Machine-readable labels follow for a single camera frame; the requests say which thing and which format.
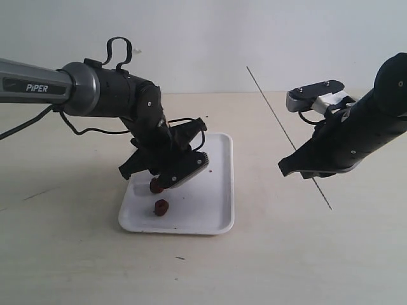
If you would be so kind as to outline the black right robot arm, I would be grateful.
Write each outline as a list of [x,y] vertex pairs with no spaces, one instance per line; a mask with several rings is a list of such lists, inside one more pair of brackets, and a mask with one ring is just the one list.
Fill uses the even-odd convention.
[[372,89],[360,99],[330,79],[287,92],[289,112],[322,115],[309,140],[278,163],[283,176],[330,177],[353,170],[364,158],[406,133],[406,54],[387,59]]

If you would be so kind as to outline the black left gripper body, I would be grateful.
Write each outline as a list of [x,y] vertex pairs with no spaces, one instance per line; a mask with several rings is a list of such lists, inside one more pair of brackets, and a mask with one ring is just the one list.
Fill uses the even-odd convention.
[[156,168],[163,172],[190,152],[200,151],[206,131],[202,118],[161,120],[152,130],[135,135],[131,144],[151,158],[148,171]]

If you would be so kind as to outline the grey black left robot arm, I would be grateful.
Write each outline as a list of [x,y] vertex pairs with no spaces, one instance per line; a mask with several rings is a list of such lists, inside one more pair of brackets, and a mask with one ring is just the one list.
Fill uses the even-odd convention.
[[42,119],[50,111],[68,116],[118,118],[132,134],[136,148],[119,167],[126,180],[149,171],[159,188],[177,187],[209,164],[207,153],[190,143],[207,129],[201,118],[167,120],[162,93],[152,81],[120,67],[105,69],[85,59],[58,70],[1,60],[1,102],[46,104],[36,117],[1,134],[5,139]]

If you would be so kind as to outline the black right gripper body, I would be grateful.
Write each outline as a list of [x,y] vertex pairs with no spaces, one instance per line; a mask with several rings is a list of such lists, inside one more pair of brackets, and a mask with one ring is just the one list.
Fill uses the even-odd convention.
[[353,169],[353,119],[350,108],[341,109],[326,117],[316,128],[312,139],[316,171],[347,173]]

